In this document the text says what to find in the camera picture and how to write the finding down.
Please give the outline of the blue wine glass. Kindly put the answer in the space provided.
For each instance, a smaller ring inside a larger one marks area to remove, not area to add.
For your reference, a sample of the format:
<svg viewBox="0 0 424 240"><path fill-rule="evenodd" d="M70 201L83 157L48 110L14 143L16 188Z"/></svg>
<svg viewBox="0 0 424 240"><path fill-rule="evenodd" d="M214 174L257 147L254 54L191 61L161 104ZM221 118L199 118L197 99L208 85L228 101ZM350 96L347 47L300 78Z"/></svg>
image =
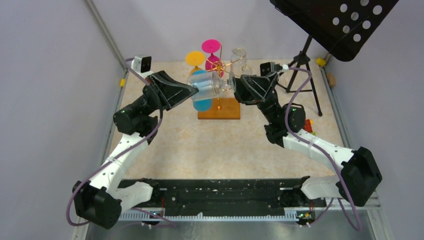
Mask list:
<svg viewBox="0 0 424 240"><path fill-rule="evenodd" d="M198 70L187 79L187 83L197 90L197 93L191 97L193 107L198 112L209 110L212 107L212 98L216 95L212 72Z"/></svg>

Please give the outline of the clear wine glass front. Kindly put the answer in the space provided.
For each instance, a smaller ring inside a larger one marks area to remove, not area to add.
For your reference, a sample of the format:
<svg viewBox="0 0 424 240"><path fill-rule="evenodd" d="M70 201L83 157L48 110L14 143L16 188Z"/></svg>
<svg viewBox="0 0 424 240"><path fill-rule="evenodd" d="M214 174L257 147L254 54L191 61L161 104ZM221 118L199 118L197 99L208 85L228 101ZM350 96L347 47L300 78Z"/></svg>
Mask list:
<svg viewBox="0 0 424 240"><path fill-rule="evenodd" d="M221 92L233 90L230 79L222 78L216 71L196 71L187 78L186 83L198 90L191 97L194 102L215 99L221 95Z"/></svg>

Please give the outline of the yellow wine glass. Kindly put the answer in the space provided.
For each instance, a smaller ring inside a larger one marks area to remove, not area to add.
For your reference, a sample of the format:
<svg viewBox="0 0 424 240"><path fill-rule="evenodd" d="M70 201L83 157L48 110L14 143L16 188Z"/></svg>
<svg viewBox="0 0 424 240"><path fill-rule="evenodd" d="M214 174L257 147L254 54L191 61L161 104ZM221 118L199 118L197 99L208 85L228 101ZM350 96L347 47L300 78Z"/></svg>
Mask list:
<svg viewBox="0 0 424 240"><path fill-rule="evenodd" d="M202 70L200 66L206 60L205 55L200 51L191 51L185 56L185 62L192 67L192 70L189 73L189 76L193 75L195 72Z"/></svg>

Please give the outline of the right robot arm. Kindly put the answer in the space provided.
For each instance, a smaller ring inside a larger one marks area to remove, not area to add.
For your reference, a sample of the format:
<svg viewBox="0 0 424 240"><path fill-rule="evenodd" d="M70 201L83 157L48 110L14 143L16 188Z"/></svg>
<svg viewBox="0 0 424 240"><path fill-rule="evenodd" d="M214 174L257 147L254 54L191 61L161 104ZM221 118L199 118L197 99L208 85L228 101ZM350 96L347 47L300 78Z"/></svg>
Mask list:
<svg viewBox="0 0 424 240"><path fill-rule="evenodd" d="M305 108L294 103L295 96L280 105L275 86L279 74L265 76L231 76L230 86L235 99L246 106L257 106L268 124L264 126L268 141L282 148L307 156L326 166L334 175L307 177L293 192L299 206L313 199L341 198L356 207L363 207L373 195L383 177L372 152L361 146L357 150L339 146L307 132Z"/></svg>

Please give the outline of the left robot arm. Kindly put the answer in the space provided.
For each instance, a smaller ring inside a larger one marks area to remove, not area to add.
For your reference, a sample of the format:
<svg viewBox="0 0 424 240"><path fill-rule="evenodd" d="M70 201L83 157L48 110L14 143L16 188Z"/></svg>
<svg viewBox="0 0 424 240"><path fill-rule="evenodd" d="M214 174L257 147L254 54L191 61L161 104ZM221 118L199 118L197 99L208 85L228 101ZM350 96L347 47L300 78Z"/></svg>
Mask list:
<svg viewBox="0 0 424 240"><path fill-rule="evenodd" d="M71 201L77 216L104 229L111 229L120 215L138 204L154 207L160 193L145 180L120 188L119 185L136 158L155 138L169 111L198 93L198 88L181 83L161 70L143 73L142 94L113 115L113 123L122 134L120 142L101 167L86 180L78 181Z"/></svg>

